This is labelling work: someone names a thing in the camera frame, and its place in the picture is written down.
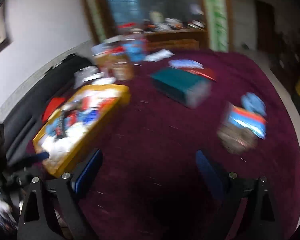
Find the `bag of coloured rings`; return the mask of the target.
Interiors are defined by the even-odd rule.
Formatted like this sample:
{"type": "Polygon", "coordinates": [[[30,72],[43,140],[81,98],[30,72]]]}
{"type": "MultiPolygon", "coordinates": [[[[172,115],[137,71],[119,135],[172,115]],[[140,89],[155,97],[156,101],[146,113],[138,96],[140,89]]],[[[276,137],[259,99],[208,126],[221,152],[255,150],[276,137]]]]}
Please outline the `bag of coloured rings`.
{"type": "Polygon", "coordinates": [[[266,137],[267,122],[265,118],[259,114],[230,104],[228,117],[226,120],[236,127],[247,128],[251,130],[254,135],[260,139],[265,139],[266,137]]]}

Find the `black sofa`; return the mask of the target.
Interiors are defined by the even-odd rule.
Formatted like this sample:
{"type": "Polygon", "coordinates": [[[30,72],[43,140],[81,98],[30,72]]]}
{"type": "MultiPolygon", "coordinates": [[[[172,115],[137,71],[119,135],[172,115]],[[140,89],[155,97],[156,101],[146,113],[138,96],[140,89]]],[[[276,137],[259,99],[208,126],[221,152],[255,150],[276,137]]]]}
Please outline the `black sofa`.
{"type": "Polygon", "coordinates": [[[15,105],[4,120],[7,163],[12,165],[26,157],[30,141],[43,126],[43,113],[53,98],[68,99],[74,94],[75,72],[93,66],[91,60],[77,54],[67,56],[47,71],[15,105]]]}

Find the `gold cardboard tray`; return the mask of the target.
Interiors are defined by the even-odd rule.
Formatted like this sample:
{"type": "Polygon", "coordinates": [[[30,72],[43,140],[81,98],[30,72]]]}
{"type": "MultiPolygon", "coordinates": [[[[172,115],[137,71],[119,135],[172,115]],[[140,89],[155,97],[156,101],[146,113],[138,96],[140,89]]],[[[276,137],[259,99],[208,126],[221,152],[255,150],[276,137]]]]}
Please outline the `gold cardboard tray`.
{"type": "Polygon", "coordinates": [[[32,141],[37,154],[50,155],[43,161],[47,173],[58,178],[71,172],[129,101],[127,86],[86,85],[58,107],[32,141]]]}

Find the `purple velvet tablecloth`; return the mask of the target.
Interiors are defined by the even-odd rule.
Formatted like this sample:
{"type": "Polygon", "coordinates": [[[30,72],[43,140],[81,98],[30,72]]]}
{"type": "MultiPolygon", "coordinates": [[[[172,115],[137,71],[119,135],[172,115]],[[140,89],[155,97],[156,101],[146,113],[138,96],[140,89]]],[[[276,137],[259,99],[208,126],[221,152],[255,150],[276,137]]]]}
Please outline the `purple velvet tablecloth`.
{"type": "Polygon", "coordinates": [[[259,66],[238,53],[176,53],[216,74],[211,93],[189,109],[158,92],[150,75],[166,60],[147,62],[130,81],[131,100],[93,143],[104,162],[80,201],[98,239],[217,239],[218,204],[195,161],[197,150],[243,178],[265,176],[283,239],[300,217],[300,147],[293,123],[259,66]],[[266,137],[241,156],[221,145],[217,129],[229,103],[255,93],[266,106],[266,137]]]}

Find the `red paper bag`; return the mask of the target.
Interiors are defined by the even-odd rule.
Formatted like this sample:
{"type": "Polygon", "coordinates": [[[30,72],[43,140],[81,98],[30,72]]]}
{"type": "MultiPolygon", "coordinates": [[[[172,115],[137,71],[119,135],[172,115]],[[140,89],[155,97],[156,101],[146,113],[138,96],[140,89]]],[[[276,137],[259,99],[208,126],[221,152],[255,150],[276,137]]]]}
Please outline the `red paper bag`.
{"type": "Polygon", "coordinates": [[[53,114],[53,112],[64,103],[65,98],[63,97],[55,97],[50,100],[48,105],[45,108],[45,111],[42,115],[42,122],[45,123],[48,118],[53,114]]]}

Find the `light blue knitted cloth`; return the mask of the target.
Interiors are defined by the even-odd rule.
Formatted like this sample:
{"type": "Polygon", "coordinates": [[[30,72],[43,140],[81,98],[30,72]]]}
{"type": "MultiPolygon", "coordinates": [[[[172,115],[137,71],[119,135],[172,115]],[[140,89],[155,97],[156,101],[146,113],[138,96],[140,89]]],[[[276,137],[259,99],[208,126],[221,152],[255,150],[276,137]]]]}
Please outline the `light blue knitted cloth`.
{"type": "Polygon", "coordinates": [[[247,111],[266,116],[264,102],[254,93],[247,93],[241,97],[241,104],[247,111]]]}

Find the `clear plastic bag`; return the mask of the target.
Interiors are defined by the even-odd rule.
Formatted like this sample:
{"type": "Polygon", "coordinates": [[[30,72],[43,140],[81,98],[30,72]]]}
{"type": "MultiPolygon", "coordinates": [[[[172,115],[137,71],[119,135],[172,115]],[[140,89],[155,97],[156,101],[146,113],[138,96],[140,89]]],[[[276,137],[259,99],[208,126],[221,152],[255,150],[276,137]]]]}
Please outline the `clear plastic bag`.
{"type": "Polygon", "coordinates": [[[103,76],[104,76],[104,72],[101,72],[95,66],[88,66],[82,68],[74,73],[74,77],[75,77],[74,89],[83,86],[83,84],[86,82],[102,78],[103,76]]]}

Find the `teal tissue box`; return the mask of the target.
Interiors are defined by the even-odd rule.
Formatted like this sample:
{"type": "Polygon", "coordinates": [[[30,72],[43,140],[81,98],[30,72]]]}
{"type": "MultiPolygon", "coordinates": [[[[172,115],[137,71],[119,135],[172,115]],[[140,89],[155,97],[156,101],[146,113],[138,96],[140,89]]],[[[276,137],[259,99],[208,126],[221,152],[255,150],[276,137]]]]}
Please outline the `teal tissue box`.
{"type": "Polygon", "coordinates": [[[166,67],[150,77],[158,91],[191,109],[198,107],[211,92],[209,79],[177,68],[166,67]]]}

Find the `dark red packet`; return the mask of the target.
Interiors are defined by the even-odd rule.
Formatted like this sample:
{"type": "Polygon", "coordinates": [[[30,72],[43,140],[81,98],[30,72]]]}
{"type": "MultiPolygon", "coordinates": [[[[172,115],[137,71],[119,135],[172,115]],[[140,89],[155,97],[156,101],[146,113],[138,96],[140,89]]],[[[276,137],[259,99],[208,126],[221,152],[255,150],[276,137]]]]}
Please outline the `dark red packet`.
{"type": "Polygon", "coordinates": [[[183,70],[216,82],[216,75],[214,71],[209,68],[183,68],[183,70]]]}

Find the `brown label snack jar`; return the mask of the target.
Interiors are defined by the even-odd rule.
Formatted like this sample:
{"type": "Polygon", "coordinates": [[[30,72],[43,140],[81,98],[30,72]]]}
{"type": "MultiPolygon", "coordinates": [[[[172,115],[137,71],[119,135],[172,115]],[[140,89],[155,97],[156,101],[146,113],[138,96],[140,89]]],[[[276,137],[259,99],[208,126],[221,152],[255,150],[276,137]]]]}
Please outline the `brown label snack jar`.
{"type": "Polygon", "coordinates": [[[105,77],[114,77],[119,81],[128,81],[134,77],[134,69],[122,46],[104,49],[96,53],[94,60],[105,77]]]}

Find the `blue white flat packet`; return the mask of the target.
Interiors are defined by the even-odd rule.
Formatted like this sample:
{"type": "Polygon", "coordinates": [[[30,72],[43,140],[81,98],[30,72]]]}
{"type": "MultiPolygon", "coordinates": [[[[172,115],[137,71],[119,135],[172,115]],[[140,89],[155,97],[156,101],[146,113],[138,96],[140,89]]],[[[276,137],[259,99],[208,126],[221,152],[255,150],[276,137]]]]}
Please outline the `blue white flat packet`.
{"type": "Polygon", "coordinates": [[[181,59],[181,60],[170,60],[168,62],[172,68],[192,68],[192,69],[204,69],[203,65],[197,61],[181,59]]]}

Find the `blue label plastic jar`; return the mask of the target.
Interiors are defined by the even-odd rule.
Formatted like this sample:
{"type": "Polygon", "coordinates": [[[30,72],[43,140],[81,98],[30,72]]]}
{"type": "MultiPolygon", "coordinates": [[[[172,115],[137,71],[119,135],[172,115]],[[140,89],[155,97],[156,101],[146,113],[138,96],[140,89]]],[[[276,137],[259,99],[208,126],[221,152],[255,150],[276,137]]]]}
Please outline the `blue label plastic jar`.
{"type": "Polygon", "coordinates": [[[146,57],[146,39],[141,33],[124,36],[122,46],[131,62],[141,62],[146,57]]]}

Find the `white paper strip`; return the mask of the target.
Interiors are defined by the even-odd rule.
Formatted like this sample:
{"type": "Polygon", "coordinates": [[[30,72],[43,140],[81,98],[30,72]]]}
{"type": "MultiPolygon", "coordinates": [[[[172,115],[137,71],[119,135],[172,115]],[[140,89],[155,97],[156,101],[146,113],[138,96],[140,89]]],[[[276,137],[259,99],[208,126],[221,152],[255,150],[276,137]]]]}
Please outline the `white paper strip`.
{"type": "Polygon", "coordinates": [[[172,53],[170,50],[167,49],[161,49],[155,53],[149,54],[145,56],[144,61],[146,62],[158,62],[163,59],[168,59],[170,57],[174,56],[174,53],[172,53]]]}

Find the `wooden cabinet counter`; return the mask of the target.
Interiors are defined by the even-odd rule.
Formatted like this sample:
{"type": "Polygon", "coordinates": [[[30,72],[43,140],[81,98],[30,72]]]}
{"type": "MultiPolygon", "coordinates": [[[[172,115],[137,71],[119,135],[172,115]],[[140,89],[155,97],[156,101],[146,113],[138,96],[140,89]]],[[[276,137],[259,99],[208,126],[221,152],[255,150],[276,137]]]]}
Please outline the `wooden cabinet counter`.
{"type": "Polygon", "coordinates": [[[201,50],[209,49],[206,30],[181,29],[145,34],[147,50],[201,50]]]}

